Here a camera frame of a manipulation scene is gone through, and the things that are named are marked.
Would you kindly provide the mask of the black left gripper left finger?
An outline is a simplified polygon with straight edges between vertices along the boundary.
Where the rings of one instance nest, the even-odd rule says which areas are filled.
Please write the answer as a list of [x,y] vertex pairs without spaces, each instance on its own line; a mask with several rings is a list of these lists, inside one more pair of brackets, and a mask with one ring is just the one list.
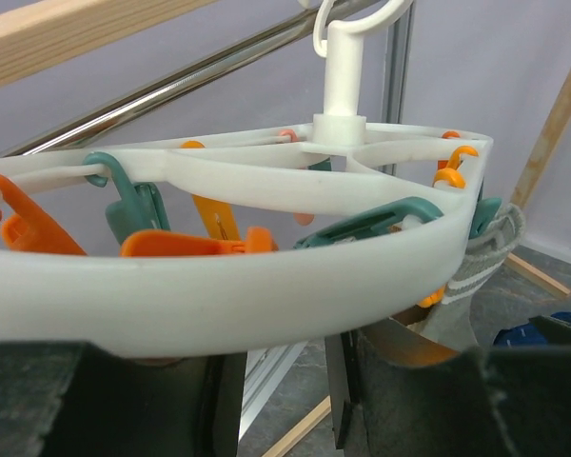
[[234,456],[246,357],[0,343],[0,456]]

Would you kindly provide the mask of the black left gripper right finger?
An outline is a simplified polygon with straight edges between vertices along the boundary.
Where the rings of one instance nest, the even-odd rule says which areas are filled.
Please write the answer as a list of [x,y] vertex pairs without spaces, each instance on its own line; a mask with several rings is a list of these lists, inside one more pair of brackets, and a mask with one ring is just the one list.
[[390,319],[325,339],[334,441],[347,456],[571,456],[571,346],[389,358]]

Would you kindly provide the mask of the orange clothes peg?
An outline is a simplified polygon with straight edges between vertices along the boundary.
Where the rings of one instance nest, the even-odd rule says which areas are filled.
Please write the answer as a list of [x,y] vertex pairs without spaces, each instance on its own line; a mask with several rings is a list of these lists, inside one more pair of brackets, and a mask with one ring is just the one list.
[[133,233],[123,243],[123,257],[196,257],[274,252],[278,246],[267,228],[251,227],[245,240],[218,240],[159,229]]

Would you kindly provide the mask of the teal clothes peg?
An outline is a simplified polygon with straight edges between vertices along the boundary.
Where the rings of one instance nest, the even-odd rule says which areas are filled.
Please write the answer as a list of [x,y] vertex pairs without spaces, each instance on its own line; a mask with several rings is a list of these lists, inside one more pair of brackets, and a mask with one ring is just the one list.
[[294,245],[295,249],[317,248],[343,241],[358,241],[387,235],[389,229],[401,223],[406,216],[415,216],[422,224],[435,221],[443,212],[421,197],[410,196],[373,209],[349,216],[317,230]]

